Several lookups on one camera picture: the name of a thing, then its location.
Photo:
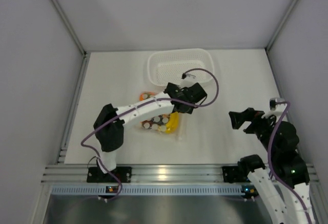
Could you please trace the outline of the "clear zip top bag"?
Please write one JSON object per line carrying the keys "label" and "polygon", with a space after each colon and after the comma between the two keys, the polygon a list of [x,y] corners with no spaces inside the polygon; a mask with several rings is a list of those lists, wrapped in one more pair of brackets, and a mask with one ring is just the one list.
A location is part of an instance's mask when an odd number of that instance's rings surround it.
{"label": "clear zip top bag", "polygon": [[145,131],[156,132],[164,136],[175,137],[177,141],[182,141],[183,133],[186,128],[186,122],[183,114],[179,113],[178,128],[174,133],[171,134],[165,133],[166,127],[162,121],[163,115],[165,114],[148,118],[147,120],[140,122],[136,127]]}

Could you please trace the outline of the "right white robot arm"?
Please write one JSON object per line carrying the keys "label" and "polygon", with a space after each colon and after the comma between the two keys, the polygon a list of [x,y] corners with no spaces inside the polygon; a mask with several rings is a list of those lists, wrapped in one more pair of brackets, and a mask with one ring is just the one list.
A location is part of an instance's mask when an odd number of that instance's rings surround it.
{"label": "right white robot arm", "polygon": [[255,187],[272,223],[315,223],[308,168],[296,151],[299,137],[294,125],[283,120],[289,106],[280,101],[267,113],[253,108],[229,112],[235,130],[250,122],[244,133],[256,135],[268,157],[267,166],[257,154],[241,158],[239,175]]}

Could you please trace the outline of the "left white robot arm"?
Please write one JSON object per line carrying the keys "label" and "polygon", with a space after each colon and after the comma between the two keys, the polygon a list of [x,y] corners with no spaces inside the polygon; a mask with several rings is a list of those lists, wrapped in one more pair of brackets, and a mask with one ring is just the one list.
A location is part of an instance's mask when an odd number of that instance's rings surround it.
{"label": "left white robot arm", "polygon": [[207,93],[199,83],[189,87],[168,83],[163,92],[133,105],[117,108],[112,104],[105,105],[93,125],[101,148],[98,177],[107,183],[114,180],[116,154],[124,143],[126,129],[162,114],[192,114],[194,105],[206,97]]}

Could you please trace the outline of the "yellow fake banana bunch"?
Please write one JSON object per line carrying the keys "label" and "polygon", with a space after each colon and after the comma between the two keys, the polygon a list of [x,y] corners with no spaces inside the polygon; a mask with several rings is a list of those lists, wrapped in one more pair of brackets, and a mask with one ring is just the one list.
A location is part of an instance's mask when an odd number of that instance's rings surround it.
{"label": "yellow fake banana bunch", "polygon": [[179,113],[174,112],[171,114],[165,114],[163,115],[162,121],[166,127],[165,133],[167,134],[174,133],[179,125]]}

